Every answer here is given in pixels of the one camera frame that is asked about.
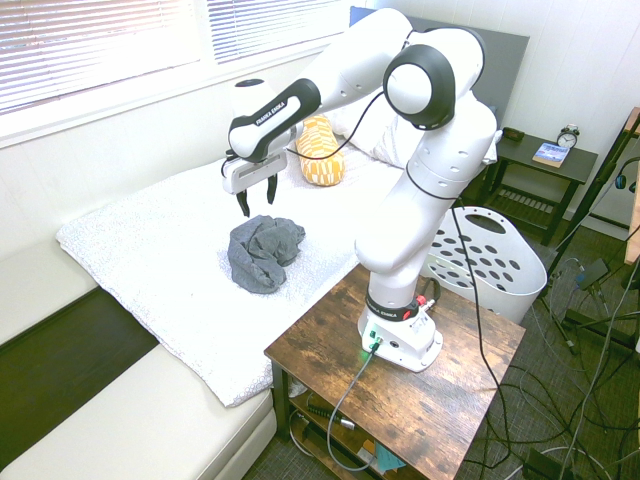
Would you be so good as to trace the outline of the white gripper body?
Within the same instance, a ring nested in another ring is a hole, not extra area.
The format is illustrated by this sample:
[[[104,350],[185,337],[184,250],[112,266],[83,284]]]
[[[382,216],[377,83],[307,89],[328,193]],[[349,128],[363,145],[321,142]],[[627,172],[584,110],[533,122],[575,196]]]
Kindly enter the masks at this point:
[[[227,193],[236,195],[263,180],[277,175],[286,166],[285,153],[278,153],[261,162],[254,163],[242,159],[232,150],[228,150],[226,159],[221,167],[222,186]]]

